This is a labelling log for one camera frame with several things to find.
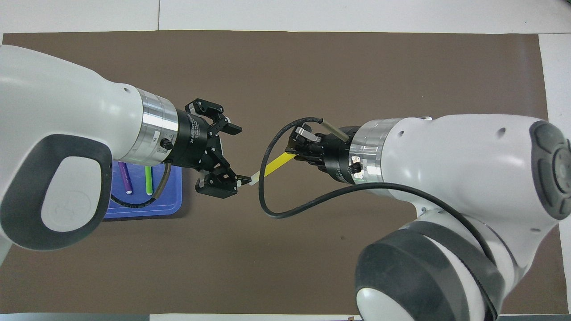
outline black knob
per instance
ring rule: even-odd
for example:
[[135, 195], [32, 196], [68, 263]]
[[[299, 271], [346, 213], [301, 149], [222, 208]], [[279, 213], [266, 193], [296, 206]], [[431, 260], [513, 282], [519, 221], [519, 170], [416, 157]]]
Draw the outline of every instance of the black knob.
[[354, 174], [354, 173], [360, 172], [362, 170], [363, 170], [363, 167], [361, 166], [360, 162], [353, 163], [353, 164], [349, 165], [349, 167], [347, 167], [347, 171], [350, 174]]
[[166, 150], [172, 149], [172, 143], [168, 140], [168, 138], [163, 138], [163, 140], [160, 141], [160, 146]]

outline brown mat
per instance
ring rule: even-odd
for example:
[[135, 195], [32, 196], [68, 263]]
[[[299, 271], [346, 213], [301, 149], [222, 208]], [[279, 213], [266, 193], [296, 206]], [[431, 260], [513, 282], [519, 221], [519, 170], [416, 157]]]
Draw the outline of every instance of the brown mat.
[[[457, 113], [547, 117], [536, 35], [157, 31], [5, 34], [4, 43], [178, 108], [196, 97], [220, 103], [244, 127], [223, 137], [244, 175], [259, 169], [277, 130], [300, 117], [338, 126]], [[272, 176], [268, 202], [281, 210], [342, 185], [302, 163]], [[256, 188], [218, 200], [198, 195], [195, 179], [185, 172], [178, 218], [105, 222], [56, 252], [13, 248], [0, 268], [1, 312], [357, 313], [360, 251], [415, 218], [410, 204], [360, 192], [273, 220]], [[558, 229], [502, 313], [567, 313]]]

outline black cable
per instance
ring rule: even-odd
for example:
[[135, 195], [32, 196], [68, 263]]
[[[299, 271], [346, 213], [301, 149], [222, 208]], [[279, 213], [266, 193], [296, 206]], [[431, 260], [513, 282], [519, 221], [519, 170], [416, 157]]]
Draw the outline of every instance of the black cable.
[[452, 215], [455, 219], [457, 219], [476, 238], [476, 240], [478, 241], [478, 244], [482, 248], [486, 257], [490, 261], [492, 261], [492, 263], [494, 265], [496, 264], [496, 261], [494, 260], [494, 257], [492, 254], [492, 250], [490, 249], [490, 247], [486, 243], [484, 237], [474, 227], [474, 225], [472, 225], [470, 223], [470, 221], [467, 220], [467, 218], [465, 216], [463, 216], [461, 213], [456, 211], [452, 206], [448, 205], [447, 203], [445, 203], [441, 199], [439, 199], [439, 198], [437, 198], [437, 197], [435, 197], [435, 196], [433, 196], [427, 192], [421, 191], [421, 190], [416, 189], [414, 187], [402, 185], [402, 184], [384, 183], [384, 182], [383, 183], [356, 184], [356, 185], [343, 187], [343, 188], [340, 188], [340, 189], [335, 190], [335, 191], [331, 191], [329, 193], [326, 193], [324, 195], [321, 195], [321, 196], [315, 198], [314, 200], [311, 200], [305, 204], [297, 206], [296, 208], [293, 208], [293, 209], [288, 210], [288, 211], [278, 213], [278, 212], [273, 212], [272, 210], [270, 210], [266, 204], [266, 198], [264, 196], [264, 174], [266, 173], [266, 165], [268, 163], [268, 159], [270, 158], [270, 153], [274, 149], [274, 146], [276, 145], [278, 140], [289, 129], [291, 129], [295, 126], [301, 126], [304, 123], [308, 123], [308, 122], [322, 123], [323, 119], [322, 118], [315, 118], [315, 117], [306, 117], [306, 118], [300, 118], [296, 121], [293, 121], [293, 122], [287, 124], [280, 131], [278, 131], [278, 133], [274, 136], [274, 138], [272, 139], [272, 141], [268, 145], [268, 148], [266, 149], [266, 153], [264, 154], [264, 157], [262, 159], [262, 165], [260, 166], [260, 178], [258, 181], [258, 184], [259, 184], [258, 196], [260, 199], [260, 205], [261, 205], [262, 209], [264, 210], [264, 212], [266, 212], [266, 214], [268, 214], [269, 216], [276, 218], [276, 219], [288, 218], [290, 216], [299, 214], [299, 213], [301, 213], [301, 212], [303, 212], [303, 211], [305, 211], [305, 210], [307, 210], [313, 206], [321, 204], [321, 203], [328, 201], [332, 198], [335, 198], [337, 196], [341, 196], [341, 195], [351, 193], [351, 192], [355, 192], [355, 191], [370, 190], [373, 188], [383, 188], [383, 189], [387, 189], [387, 190], [397, 190], [397, 191], [408, 192], [408, 193], [411, 193], [413, 195], [422, 197], [422, 198], [428, 200], [429, 202], [434, 203], [436, 206], [440, 207], [441, 209], [443, 209], [444, 211], [446, 211], [450, 215]]
[[160, 182], [159, 182], [159, 186], [157, 186], [157, 188], [155, 189], [155, 192], [152, 193], [151, 198], [143, 203], [140, 204], [132, 204], [132, 203], [127, 203], [124, 202], [120, 199], [118, 199], [115, 195], [111, 194], [111, 200], [121, 206], [125, 206], [125, 207], [129, 207], [129, 208], [143, 208], [146, 206], [151, 205], [154, 201], [156, 201], [156, 199], [158, 199], [160, 197], [160, 195], [162, 194], [164, 187], [167, 184], [168, 181], [168, 177], [171, 175], [171, 163], [165, 163], [164, 164], [164, 171], [163, 171], [163, 176], [160, 178]]

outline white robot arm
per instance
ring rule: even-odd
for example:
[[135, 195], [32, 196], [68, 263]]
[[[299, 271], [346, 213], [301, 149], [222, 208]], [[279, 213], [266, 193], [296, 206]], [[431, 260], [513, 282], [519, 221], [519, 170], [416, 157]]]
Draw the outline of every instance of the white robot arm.
[[[0, 46], [0, 105], [4, 244], [53, 250], [92, 232], [107, 210], [113, 160], [194, 168], [206, 174], [196, 190], [220, 198], [250, 181], [232, 171], [218, 135], [242, 128], [229, 122], [222, 106], [202, 99], [177, 110], [87, 68]], [[148, 202], [127, 205], [149, 204], [161, 191], [159, 185]]]
[[366, 321], [495, 319], [540, 242], [571, 212], [569, 141], [540, 119], [380, 119], [341, 128], [343, 140], [301, 123], [286, 152], [354, 184], [337, 195], [399, 184], [370, 191], [417, 210], [360, 255], [356, 300]]

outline yellow marker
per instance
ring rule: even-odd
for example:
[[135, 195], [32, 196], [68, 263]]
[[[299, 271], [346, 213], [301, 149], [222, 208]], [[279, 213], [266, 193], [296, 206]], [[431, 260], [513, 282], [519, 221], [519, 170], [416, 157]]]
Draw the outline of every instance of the yellow marker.
[[[290, 161], [295, 157], [295, 154], [288, 154], [283, 153], [279, 155], [276, 159], [271, 161], [268, 165], [266, 165], [266, 172], [264, 173], [264, 177], [272, 174], [273, 171], [280, 168], [282, 165]], [[260, 172], [258, 171], [256, 174], [252, 175], [252, 182], [248, 183], [248, 185], [254, 185], [260, 180]]]

